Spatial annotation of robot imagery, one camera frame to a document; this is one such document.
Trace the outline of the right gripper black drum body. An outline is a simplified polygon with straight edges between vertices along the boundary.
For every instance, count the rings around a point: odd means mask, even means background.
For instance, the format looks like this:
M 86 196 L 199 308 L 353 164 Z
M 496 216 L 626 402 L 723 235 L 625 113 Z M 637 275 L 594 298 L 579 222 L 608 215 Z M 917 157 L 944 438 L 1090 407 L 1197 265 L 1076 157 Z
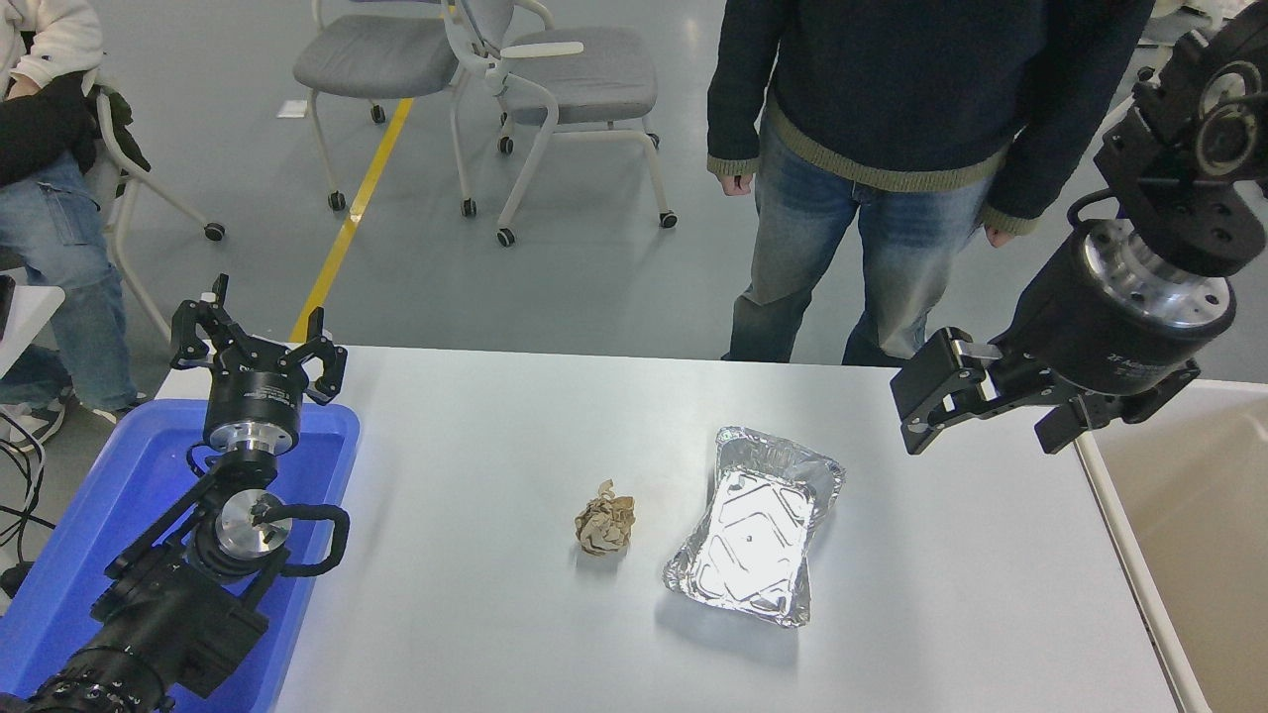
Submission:
M 1019 293 L 1000 351 L 1083 391 L 1136 395 L 1231 324 L 1231 285 L 1173 266 L 1137 232 L 1075 232 Z

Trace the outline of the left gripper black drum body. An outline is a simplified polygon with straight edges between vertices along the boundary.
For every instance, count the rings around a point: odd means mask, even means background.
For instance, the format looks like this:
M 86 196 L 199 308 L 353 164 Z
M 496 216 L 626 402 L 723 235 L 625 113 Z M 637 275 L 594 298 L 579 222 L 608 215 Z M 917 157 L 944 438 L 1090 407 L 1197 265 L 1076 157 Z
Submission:
M 281 370 L 275 364 L 249 365 L 241 351 L 219 351 L 212 362 L 207 433 L 238 422 L 262 422 L 284 433 L 298 433 L 304 370 Z

